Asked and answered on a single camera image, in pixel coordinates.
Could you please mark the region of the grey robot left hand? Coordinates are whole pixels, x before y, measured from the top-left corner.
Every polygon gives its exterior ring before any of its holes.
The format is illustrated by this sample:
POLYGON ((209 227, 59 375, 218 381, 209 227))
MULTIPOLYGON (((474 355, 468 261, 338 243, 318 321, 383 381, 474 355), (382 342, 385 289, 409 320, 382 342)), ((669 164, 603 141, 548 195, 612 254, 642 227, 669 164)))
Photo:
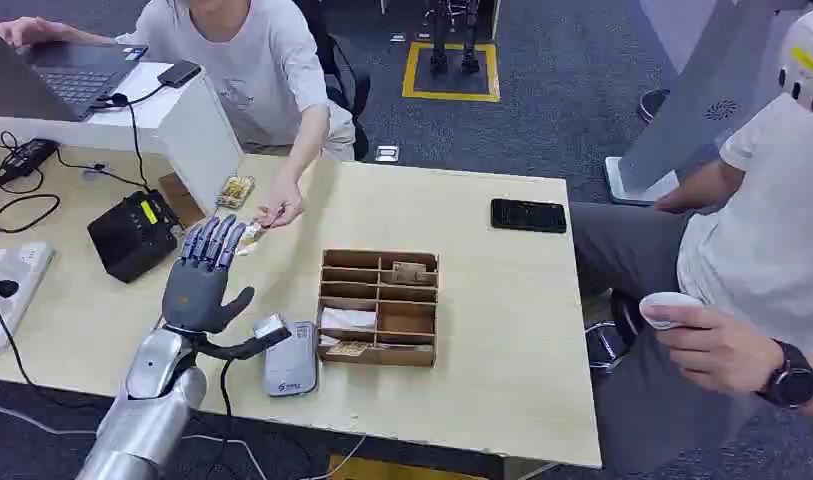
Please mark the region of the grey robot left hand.
POLYGON ((194 333, 218 334, 252 302, 247 286, 224 303, 229 270, 246 224, 234 214, 214 216, 186 233, 162 298, 165 324, 194 333))

